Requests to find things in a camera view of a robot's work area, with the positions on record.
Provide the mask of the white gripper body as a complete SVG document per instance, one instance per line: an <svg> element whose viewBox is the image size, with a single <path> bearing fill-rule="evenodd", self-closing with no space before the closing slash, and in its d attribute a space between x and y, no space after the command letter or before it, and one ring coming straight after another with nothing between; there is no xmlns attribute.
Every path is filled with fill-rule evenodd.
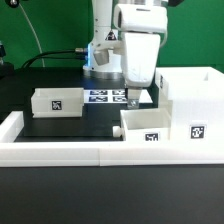
<svg viewBox="0 0 224 224"><path fill-rule="evenodd" d="M161 46L167 35L167 9L160 3L118 3L114 26L121 36L121 68L126 85L144 88L151 85Z"/></svg>

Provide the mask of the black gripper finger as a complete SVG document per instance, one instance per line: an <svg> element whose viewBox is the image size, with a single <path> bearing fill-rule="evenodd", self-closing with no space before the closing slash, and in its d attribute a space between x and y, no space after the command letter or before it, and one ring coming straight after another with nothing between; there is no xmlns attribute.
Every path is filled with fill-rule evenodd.
<svg viewBox="0 0 224 224"><path fill-rule="evenodd" d="M129 109L138 109L141 90L138 88L129 88L127 90L127 106Z"/></svg>

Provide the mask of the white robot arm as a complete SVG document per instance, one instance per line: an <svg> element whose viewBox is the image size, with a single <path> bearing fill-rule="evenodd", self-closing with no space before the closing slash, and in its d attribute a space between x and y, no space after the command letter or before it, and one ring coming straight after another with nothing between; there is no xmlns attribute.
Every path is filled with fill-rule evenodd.
<svg viewBox="0 0 224 224"><path fill-rule="evenodd" d="M183 1L92 0L94 32L84 74L122 77L127 105L137 109L141 91L154 79L159 50L167 41L167 9Z"/></svg>

